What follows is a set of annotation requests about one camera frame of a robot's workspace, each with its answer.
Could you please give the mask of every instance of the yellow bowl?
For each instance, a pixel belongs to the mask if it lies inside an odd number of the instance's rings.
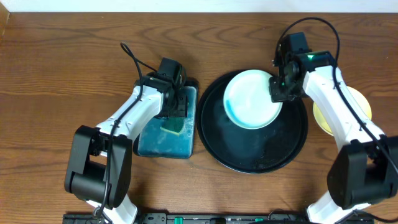
[[[359,104],[361,109],[365,112],[366,116],[368,116],[369,119],[372,119],[372,110],[371,110],[371,105],[369,105],[369,102],[363,96],[358,90],[351,88],[349,86],[348,90],[356,100],[356,102]],[[325,117],[323,117],[321,111],[319,110],[319,107],[316,103],[313,104],[312,106],[312,112],[313,116],[315,117],[315,121],[318,123],[319,127],[322,128],[326,133],[330,134],[333,136],[333,133],[331,132],[331,129],[328,125],[328,123],[325,120]]]

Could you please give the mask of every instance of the black round tray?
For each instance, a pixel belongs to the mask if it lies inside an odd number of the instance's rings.
[[[226,115],[223,95],[229,81],[243,71],[219,77],[204,92],[197,108],[199,137],[214,158],[233,170],[259,174],[280,169],[294,159],[307,138],[303,101],[285,102],[266,127],[240,128]]]

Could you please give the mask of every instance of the white background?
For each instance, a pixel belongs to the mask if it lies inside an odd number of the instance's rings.
[[[398,12],[398,0],[0,0],[10,12]]]

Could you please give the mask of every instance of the green sponge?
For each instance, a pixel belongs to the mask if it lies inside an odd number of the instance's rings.
[[[184,127],[184,118],[176,117],[176,118],[169,118],[168,120],[166,120],[161,125],[160,129],[168,133],[175,134],[176,136],[179,136],[182,133],[183,127]]]

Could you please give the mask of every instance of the wooden table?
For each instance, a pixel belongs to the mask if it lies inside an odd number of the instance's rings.
[[[398,135],[397,14],[12,13],[0,44],[0,222],[60,223],[64,213],[92,212],[66,193],[63,182],[76,129],[108,118],[138,78],[121,40],[153,67],[162,57],[178,60],[200,82],[201,95],[232,70],[276,73],[271,60],[277,39],[306,16],[336,26],[347,84],[369,100],[373,121],[387,135]],[[335,53],[329,28],[306,22],[292,32],[301,30],[313,50]],[[313,118],[311,99],[304,102],[307,141],[283,169],[264,175],[227,169],[196,133],[187,160],[133,156],[131,200],[144,210],[170,213],[304,209],[327,190],[337,155],[334,139]],[[398,197],[368,210],[392,218]]]

